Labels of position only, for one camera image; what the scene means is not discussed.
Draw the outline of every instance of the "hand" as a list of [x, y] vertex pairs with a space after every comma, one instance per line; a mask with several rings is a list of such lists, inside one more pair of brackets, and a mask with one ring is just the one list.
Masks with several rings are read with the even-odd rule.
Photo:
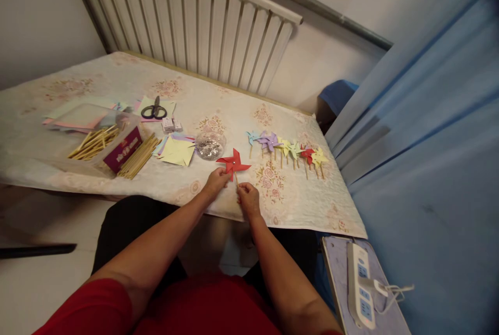
[[224, 168], [216, 168], [209, 175], [208, 180], [206, 181], [206, 184], [204, 185], [201, 192], [208, 195], [211, 201], [214, 201], [217, 198], [220, 190], [224, 187], [227, 187], [227, 182], [229, 181], [229, 179], [230, 174], [226, 174]]
[[261, 217], [260, 194], [251, 183], [239, 183], [238, 195], [238, 203], [241, 204], [241, 208], [243, 208], [249, 222]]

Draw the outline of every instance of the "white radiator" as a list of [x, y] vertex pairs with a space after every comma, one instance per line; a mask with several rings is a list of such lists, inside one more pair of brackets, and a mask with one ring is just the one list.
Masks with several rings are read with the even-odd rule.
[[301, 16], [270, 0], [88, 0], [109, 48], [264, 96]]

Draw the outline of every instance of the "red pinwheel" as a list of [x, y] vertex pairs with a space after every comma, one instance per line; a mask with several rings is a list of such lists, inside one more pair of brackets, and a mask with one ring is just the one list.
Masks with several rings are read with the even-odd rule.
[[315, 153], [315, 151], [309, 146], [305, 146], [305, 150], [300, 153], [300, 155], [307, 160], [307, 164], [309, 165], [312, 165], [312, 153]]
[[217, 160], [217, 162], [225, 163], [225, 172], [228, 174], [230, 173], [230, 180], [233, 181], [232, 179], [232, 174], [234, 174], [236, 171], [243, 171], [243, 170], [248, 170], [251, 168], [251, 165], [242, 165], [241, 164], [241, 158], [239, 156], [239, 152], [233, 148], [234, 151], [234, 157], [222, 157]]

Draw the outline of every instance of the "floor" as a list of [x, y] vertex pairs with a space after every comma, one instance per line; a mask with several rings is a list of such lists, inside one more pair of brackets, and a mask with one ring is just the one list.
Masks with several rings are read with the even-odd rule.
[[[100, 226], [113, 204], [22, 187], [0, 189], [1, 246], [12, 245], [12, 239], [78, 244], [70, 254], [0, 260], [0, 333], [31, 334], [89, 277]], [[258, 258], [250, 240], [247, 224], [203, 216], [179, 257], [190, 275], [217, 269], [244, 275]]]

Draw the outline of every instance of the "power strip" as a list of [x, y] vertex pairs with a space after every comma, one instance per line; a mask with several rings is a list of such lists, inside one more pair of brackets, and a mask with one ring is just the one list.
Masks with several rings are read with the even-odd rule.
[[348, 254], [348, 308], [355, 323], [368, 329], [375, 329], [374, 303], [371, 291], [364, 280], [370, 279], [367, 252], [355, 243], [347, 245]]

